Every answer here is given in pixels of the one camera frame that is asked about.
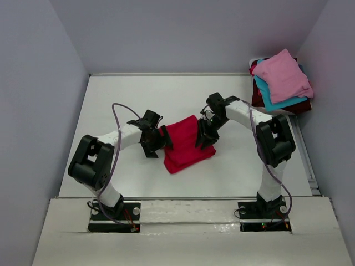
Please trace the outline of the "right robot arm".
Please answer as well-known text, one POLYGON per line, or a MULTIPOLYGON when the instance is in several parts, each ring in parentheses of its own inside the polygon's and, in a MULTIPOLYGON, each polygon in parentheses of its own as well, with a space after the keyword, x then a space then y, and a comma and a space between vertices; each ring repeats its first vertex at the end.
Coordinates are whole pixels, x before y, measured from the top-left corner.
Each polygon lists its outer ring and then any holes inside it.
POLYGON ((218 130, 228 121, 237 122, 251 130, 259 158, 262 161, 261 186, 256 200, 240 202, 237 208, 241 219, 270 219, 284 212, 286 218, 291 210, 282 197, 287 191, 282 182, 287 161, 296 149, 296 144, 284 115, 264 114, 236 96, 223 98, 219 93, 211 94, 207 100, 211 114, 202 110, 197 121, 196 147, 204 150, 219 140, 218 130))

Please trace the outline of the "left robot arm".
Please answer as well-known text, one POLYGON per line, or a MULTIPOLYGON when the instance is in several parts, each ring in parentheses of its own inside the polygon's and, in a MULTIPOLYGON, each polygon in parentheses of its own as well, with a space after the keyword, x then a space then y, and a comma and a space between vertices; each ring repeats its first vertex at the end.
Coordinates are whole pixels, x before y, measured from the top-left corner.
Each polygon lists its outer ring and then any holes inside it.
POLYGON ((93 193, 99 210, 108 218, 117 219, 124 209, 124 197, 111 183, 119 152, 141 144, 145 157, 158 158, 157 150, 173 147, 166 126, 158 127, 162 118, 147 110, 143 117, 118 126, 109 134, 81 138, 69 164, 68 175, 93 193))

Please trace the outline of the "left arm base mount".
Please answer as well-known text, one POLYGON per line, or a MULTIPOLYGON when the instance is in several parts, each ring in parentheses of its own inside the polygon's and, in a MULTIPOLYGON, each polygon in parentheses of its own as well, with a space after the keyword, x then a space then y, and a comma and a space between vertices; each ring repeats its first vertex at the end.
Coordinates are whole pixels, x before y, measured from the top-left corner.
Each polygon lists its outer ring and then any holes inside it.
POLYGON ((90 217, 87 230, 91 233, 140 233, 141 202, 126 201, 123 210, 114 217, 105 210, 106 216, 97 200, 87 202, 90 208, 90 217))

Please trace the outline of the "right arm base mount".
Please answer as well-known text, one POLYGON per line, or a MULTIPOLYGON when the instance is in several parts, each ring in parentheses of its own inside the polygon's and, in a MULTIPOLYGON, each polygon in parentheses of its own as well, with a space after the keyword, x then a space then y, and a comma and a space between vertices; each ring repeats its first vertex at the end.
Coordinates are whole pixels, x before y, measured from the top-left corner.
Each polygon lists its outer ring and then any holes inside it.
POLYGON ((239 220, 241 232, 292 232, 291 224, 285 213, 279 209, 263 213, 256 201, 239 202, 233 212, 239 220))

